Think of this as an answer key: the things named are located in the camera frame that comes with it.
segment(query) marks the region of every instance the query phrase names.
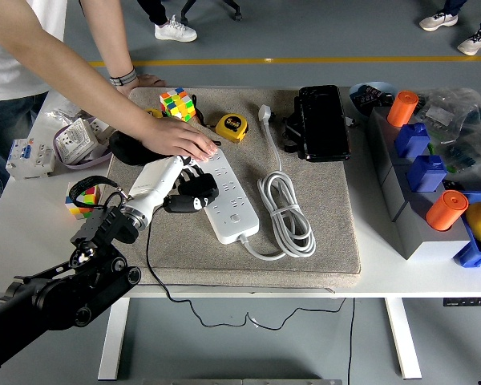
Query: white power cord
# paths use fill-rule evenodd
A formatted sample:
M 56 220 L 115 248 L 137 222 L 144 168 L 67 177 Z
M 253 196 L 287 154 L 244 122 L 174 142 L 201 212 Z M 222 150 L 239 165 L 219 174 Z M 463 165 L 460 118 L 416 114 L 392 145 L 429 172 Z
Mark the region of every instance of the white power cord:
M 316 249 L 315 237 L 310 223 L 299 208 L 292 181 L 281 171 L 280 155 L 269 131 L 270 116 L 271 109 L 262 105 L 258 119 L 264 125 L 265 136 L 277 158 L 278 170 L 271 172 L 264 179 L 259 179 L 257 184 L 262 201 L 271 216 L 274 235 L 283 253 L 271 256 L 259 254 L 249 245 L 245 235 L 240 236 L 240 242 L 254 257 L 263 261 L 276 261 L 285 255 L 295 258 L 309 257 Z M 277 199 L 282 203 L 282 207 L 278 206 L 273 193 L 277 193 Z

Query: table leg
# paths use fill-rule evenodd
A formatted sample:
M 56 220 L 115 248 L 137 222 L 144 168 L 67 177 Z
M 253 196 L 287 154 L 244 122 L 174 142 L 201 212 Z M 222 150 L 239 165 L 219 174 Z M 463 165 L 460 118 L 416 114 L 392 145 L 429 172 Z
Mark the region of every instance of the table leg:
M 421 379 L 422 374 L 420 367 L 418 367 L 417 353 L 415 352 L 414 341 L 411 338 L 410 325 L 402 298 L 385 298 L 385 304 L 398 353 L 402 378 Z
M 119 358 L 125 326 L 127 325 L 128 305 L 130 298 L 120 298 L 111 307 L 107 333 L 103 343 L 102 361 L 99 364 L 98 380 L 118 378 Z

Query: tape measure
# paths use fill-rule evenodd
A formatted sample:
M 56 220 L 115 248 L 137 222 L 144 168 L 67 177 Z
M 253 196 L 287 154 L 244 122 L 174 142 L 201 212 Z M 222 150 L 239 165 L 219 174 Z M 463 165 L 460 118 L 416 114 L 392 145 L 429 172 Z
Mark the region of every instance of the tape measure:
M 146 108 L 145 111 L 153 116 L 154 118 L 162 118 L 164 117 L 164 114 L 162 113 L 161 110 L 157 110 L 156 108 Z
M 227 114 L 223 116 L 216 125 L 216 134 L 239 143 L 248 132 L 248 121 L 239 114 Z

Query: rubik's cube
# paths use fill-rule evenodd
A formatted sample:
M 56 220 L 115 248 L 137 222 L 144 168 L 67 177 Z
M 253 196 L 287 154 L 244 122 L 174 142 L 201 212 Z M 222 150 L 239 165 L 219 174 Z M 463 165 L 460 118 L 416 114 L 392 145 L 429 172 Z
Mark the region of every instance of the rubik's cube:
M 69 183 L 67 186 L 67 191 L 66 191 L 66 207 L 68 210 L 70 210 L 70 213 L 73 214 L 73 216 L 77 219 L 84 219 L 88 218 L 91 216 L 91 211 L 93 209 L 86 209 L 84 207 L 77 207 L 73 204 L 70 198 L 70 189 L 73 187 L 73 184 L 75 183 Z M 79 201 L 82 201 L 83 203 L 88 203 L 90 205 L 97 205 L 99 202 L 99 186 L 91 187 L 88 188 L 86 191 L 82 192 L 80 194 Z
M 160 106 L 168 116 L 174 116 L 185 122 L 196 114 L 194 103 L 183 88 L 163 93 L 160 96 Z

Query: orange cup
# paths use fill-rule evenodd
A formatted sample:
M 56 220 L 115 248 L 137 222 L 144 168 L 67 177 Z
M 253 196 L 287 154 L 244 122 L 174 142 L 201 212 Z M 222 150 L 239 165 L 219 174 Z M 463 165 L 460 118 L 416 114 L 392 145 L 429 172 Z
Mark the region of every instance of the orange cup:
M 467 208 L 467 197 L 460 191 L 446 190 L 427 212 L 426 222 L 435 230 L 448 230 Z
M 418 96 L 412 91 L 401 91 L 398 97 L 395 98 L 390 112 L 386 117 L 388 123 L 394 127 L 402 127 L 403 124 L 408 124 L 414 109 L 418 103 Z

